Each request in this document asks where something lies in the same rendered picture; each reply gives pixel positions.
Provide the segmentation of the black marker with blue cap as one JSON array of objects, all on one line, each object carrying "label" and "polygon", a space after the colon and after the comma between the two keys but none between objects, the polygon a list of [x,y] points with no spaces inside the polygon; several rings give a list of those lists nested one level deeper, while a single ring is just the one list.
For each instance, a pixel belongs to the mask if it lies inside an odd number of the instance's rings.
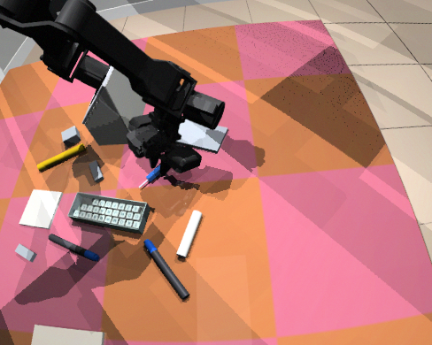
[{"label": "black marker with blue cap", "polygon": [[178,278],[174,275],[173,271],[167,265],[164,258],[158,253],[157,249],[150,241],[150,239],[145,240],[143,243],[145,248],[150,252],[155,262],[157,262],[161,271],[165,274],[168,280],[170,280],[170,282],[172,283],[172,285],[174,286],[178,294],[180,294],[182,300],[186,299],[190,295],[188,290],[186,290],[186,288],[181,284]]},{"label": "black marker with blue cap", "polygon": [[79,255],[82,255],[86,258],[89,258],[93,261],[98,261],[100,258],[98,254],[95,254],[95,253],[89,251],[88,249],[84,249],[81,246],[78,246],[72,242],[69,242],[63,238],[60,238],[60,237],[56,236],[55,234],[50,234],[48,237],[49,237],[49,240],[51,242],[55,242],[56,244],[66,248],[66,249],[69,249],[69,250],[71,250],[71,251],[73,251]]}]

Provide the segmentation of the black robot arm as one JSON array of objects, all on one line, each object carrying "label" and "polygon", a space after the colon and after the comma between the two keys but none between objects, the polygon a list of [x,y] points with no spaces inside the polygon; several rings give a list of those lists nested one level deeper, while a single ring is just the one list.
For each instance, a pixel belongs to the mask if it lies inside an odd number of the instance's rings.
[{"label": "black robot arm", "polygon": [[[212,130],[220,123],[225,102],[195,91],[197,80],[176,63],[149,57],[89,0],[67,0],[56,19],[49,5],[50,0],[0,0],[0,24],[32,38],[43,49],[42,61],[50,72],[71,83],[77,79],[96,89],[96,95],[112,66],[161,116],[180,119],[183,114]],[[109,66],[87,55],[89,51]],[[127,144],[134,156],[150,158],[166,151],[166,133],[152,120],[128,133]]]}]

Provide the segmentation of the blue and white stylus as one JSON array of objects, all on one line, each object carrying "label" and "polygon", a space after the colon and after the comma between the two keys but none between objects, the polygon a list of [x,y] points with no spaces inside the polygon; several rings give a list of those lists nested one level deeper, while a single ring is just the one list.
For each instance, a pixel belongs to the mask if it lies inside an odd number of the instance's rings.
[{"label": "blue and white stylus", "polygon": [[158,176],[160,175],[160,165],[153,170],[150,174],[148,174],[146,176],[146,181],[139,187],[141,188],[144,184],[146,184],[146,182],[148,181],[149,183],[151,183],[153,180],[155,180]]}]

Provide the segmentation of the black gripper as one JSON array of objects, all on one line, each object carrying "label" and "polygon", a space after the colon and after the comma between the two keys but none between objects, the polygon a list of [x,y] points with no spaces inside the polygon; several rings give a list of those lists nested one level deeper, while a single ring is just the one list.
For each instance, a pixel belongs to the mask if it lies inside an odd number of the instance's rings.
[{"label": "black gripper", "polygon": [[180,119],[176,117],[161,116],[155,110],[149,114],[136,116],[130,119],[128,129],[130,132],[139,129],[140,127],[149,126],[151,121],[159,130],[161,127],[166,133],[166,152],[158,153],[156,156],[150,157],[150,168],[155,168],[158,160],[160,164],[160,177],[167,174],[170,168],[177,173],[184,173],[188,170],[200,166],[202,156],[192,149],[189,145],[182,146],[175,141],[181,139],[181,134],[178,134],[180,126],[185,122],[185,118],[181,115]]}]

